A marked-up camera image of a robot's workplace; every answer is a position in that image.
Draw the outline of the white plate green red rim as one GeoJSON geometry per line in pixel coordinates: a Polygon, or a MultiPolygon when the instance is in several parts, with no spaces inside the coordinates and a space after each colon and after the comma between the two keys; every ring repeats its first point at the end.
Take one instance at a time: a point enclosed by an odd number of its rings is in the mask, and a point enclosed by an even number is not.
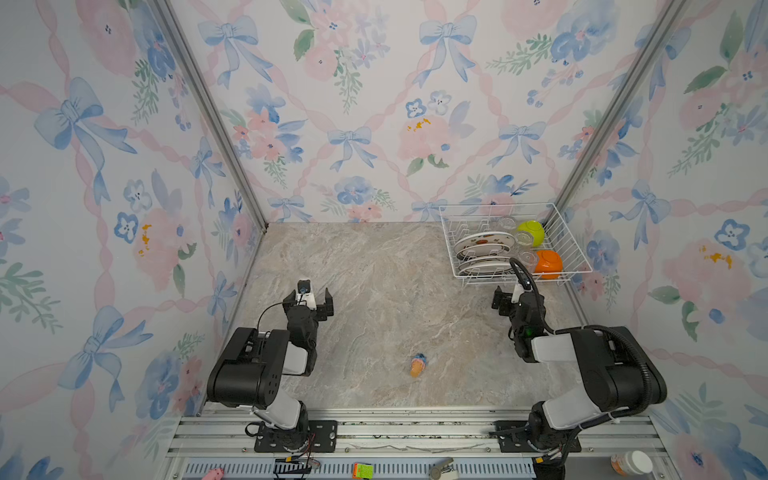
{"type": "Polygon", "coordinates": [[[508,275],[513,272],[512,266],[509,261],[483,261],[475,262],[462,268],[458,275],[460,277],[496,277],[508,275]]]}

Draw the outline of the white plate black flower outline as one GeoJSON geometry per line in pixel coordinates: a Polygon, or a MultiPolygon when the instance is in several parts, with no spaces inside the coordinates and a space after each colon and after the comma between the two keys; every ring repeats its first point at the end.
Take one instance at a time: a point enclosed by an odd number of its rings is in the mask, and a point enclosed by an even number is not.
{"type": "Polygon", "coordinates": [[[509,260],[511,257],[512,257],[512,254],[510,252],[506,252],[506,251],[491,252],[488,255],[480,255],[472,258],[467,258],[461,261],[459,263],[459,270],[474,268],[476,265],[482,265],[485,263],[501,264],[509,268],[510,267],[509,260]]]}

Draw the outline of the plate with fruit pattern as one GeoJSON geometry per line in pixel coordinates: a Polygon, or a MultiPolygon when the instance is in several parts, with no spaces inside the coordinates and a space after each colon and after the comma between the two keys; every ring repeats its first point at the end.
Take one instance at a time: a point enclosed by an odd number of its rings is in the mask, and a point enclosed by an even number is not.
{"type": "Polygon", "coordinates": [[[462,237],[455,243],[453,250],[457,259],[465,260],[496,251],[511,253],[516,245],[517,242],[513,234],[489,231],[462,237]]]}

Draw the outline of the white wire dish rack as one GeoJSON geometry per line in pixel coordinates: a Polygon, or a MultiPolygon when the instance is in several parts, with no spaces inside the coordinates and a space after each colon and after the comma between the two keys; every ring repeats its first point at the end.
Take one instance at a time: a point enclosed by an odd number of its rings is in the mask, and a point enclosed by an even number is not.
{"type": "Polygon", "coordinates": [[[515,283],[513,260],[537,282],[565,284],[593,272],[552,203],[443,205],[438,219],[451,272],[463,285],[515,283]]]}

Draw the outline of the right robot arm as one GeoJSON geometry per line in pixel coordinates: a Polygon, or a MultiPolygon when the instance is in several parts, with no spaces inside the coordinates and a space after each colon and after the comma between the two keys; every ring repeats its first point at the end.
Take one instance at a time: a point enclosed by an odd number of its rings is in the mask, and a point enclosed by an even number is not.
{"type": "Polygon", "coordinates": [[[634,416],[666,400],[659,370],[625,327],[587,325],[550,330],[544,297],[535,290],[496,288],[491,308],[510,321],[508,336],[528,364],[573,363],[580,381],[565,394],[531,407],[526,421],[497,421],[491,434],[503,449],[540,452],[546,461],[578,447],[589,428],[634,416]]]}

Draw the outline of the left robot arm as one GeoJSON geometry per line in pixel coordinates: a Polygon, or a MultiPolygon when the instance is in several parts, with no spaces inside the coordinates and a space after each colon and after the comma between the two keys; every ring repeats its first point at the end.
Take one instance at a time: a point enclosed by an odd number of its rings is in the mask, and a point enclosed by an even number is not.
{"type": "Polygon", "coordinates": [[[331,453],[338,423],[312,420],[306,405],[281,389],[285,376],[308,377],[317,360],[319,325],[334,315],[333,297],[317,302],[311,282],[301,280],[279,305],[287,326],[261,331],[239,327],[215,363],[207,399],[228,408],[249,407],[258,420],[245,427],[257,453],[331,453]]]}

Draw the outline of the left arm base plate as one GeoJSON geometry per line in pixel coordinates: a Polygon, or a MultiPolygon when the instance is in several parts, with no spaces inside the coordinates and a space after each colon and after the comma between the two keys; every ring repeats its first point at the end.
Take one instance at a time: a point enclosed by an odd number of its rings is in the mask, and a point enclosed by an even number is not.
{"type": "Polygon", "coordinates": [[[253,450],[256,453],[333,453],[337,445],[338,422],[300,421],[297,427],[291,430],[253,422],[245,428],[245,432],[254,439],[253,450]]]}

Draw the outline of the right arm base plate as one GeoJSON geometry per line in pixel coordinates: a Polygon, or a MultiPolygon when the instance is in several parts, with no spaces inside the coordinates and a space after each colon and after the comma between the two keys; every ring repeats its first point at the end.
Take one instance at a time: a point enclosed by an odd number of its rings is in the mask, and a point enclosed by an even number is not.
{"type": "Polygon", "coordinates": [[[489,435],[495,437],[502,453],[557,452],[565,445],[570,430],[531,426],[528,421],[497,420],[489,435]]]}

